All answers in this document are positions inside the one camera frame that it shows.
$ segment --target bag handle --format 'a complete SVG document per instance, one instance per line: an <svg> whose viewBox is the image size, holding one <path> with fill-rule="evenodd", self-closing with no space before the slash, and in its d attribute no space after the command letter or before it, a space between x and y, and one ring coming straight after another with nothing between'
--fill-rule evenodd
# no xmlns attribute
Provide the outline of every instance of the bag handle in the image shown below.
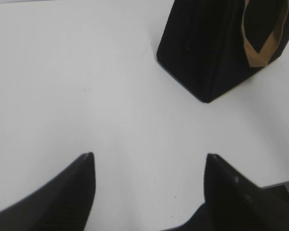
<svg viewBox="0 0 289 231"><path fill-rule="evenodd" d="M242 20L242 34L244 40L244 49L250 64L250 67L264 67L269 64L270 59L272 58L273 54L276 52L284 30L284 25L288 16L289 12L289 0L282 0L284 4L282 4L281 12L278 17L277 23L268 37L267 41L263 45L261 51L257 53L251 43L246 38L245 34L245 27L244 27L244 18L246 9L250 3L250 0L245 0L245 9L243 13L243 20Z"/></svg>

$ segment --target white table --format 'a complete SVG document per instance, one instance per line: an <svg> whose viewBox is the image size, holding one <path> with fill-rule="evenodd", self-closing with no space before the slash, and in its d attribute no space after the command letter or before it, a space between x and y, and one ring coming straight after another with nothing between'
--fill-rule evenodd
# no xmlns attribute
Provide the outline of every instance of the white table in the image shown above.
<svg viewBox="0 0 289 231"><path fill-rule="evenodd" d="M289 45L210 104L156 62L172 0L0 4L0 210L79 154L96 159L88 231L158 231L203 203L207 153L259 186L289 180Z"/></svg>

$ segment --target black bag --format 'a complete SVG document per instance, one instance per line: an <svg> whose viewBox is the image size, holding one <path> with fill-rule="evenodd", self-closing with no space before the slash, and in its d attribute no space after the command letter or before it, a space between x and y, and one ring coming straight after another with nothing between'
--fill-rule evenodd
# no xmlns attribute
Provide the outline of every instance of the black bag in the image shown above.
<svg viewBox="0 0 289 231"><path fill-rule="evenodd" d="M276 60L289 41L289 0L175 0L158 61L209 103Z"/></svg>

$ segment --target black tote bag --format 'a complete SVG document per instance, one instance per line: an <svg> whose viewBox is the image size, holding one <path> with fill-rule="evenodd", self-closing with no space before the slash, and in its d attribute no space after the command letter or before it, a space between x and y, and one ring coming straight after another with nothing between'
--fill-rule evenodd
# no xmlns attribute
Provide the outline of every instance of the black tote bag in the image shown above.
<svg viewBox="0 0 289 231"><path fill-rule="evenodd" d="M209 103L281 56L289 0L175 0L157 58Z"/></svg>

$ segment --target tan strap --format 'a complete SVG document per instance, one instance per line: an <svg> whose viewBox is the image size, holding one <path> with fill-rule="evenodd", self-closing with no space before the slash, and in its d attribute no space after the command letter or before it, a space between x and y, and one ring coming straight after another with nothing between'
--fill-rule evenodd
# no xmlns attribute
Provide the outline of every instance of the tan strap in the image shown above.
<svg viewBox="0 0 289 231"><path fill-rule="evenodd" d="M276 52L282 35L283 35L283 29L284 25L288 16L289 12L289 0L282 0L283 5L281 7L281 12L278 17L277 23L268 37L267 41L263 45L261 51L257 53L251 43L246 38L245 34L245 27L244 27L244 18L245 18L245 12L247 9L247 6L250 3L250 0L245 0L245 9L243 13L243 20L242 20L242 33L243 33L243 39L244 39L244 49L247 56L247 59L249 61L250 67L263 67L267 66L269 64L269 61L271 60L273 54Z"/></svg>

